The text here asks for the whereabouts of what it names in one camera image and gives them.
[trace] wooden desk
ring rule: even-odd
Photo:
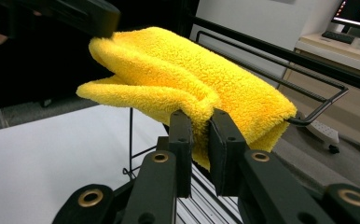
[[[354,49],[351,45],[321,37],[321,34],[315,34],[301,37],[296,44],[295,51],[360,76],[360,49]],[[338,91],[292,70],[285,72],[284,79],[324,97],[333,95]],[[334,128],[339,134],[360,143],[360,89],[346,83],[342,84],[349,88],[349,92],[330,106],[318,120]],[[305,114],[309,114],[320,104],[284,86],[280,86],[279,90],[297,106],[299,111]]]

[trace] desk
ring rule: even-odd
[[[162,124],[133,115],[134,153],[167,135]],[[129,108],[98,105],[0,130],[0,224],[51,223],[77,189],[127,183],[128,127]]]
[[[348,44],[321,37],[321,34],[306,35],[299,39],[295,51],[360,76],[360,50],[354,49]],[[326,84],[289,69],[285,72],[284,79],[324,97],[337,92]],[[340,81],[337,82],[347,86],[349,92],[330,106],[318,120],[334,128],[339,134],[360,143],[360,89]],[[280,86],[279,90],[297,106],[299,111],[305,114],[309,114],[319,105],[312,99],[286,87]]]

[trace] keyboard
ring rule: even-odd
[[[352,44],[352,42],[354,41],[354,36],[341,34],[341,33],[335,33],[332,31],[325,31],[324,33],[322,33],[322,37],[337,40],[339,42],[346,43],[346,44]]]

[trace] yellow cloth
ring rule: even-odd
[[[296,108],[270,84],[170,31],[150,27],[93,38],[92,57],[109,78],[78,87],[78,96],[102,105],[134,107],[170,126],[175,110],[192,120],[193,159],[210,169],[207,120],[227,111],[252,149],[271,151]]]

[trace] white table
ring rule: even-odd
[[[135,153],[167,135],[161,123],[133,116]],[[0,130],[0,224],[51,223],[77,189],[125,184],[128,144],[129,108],[104,105]]]

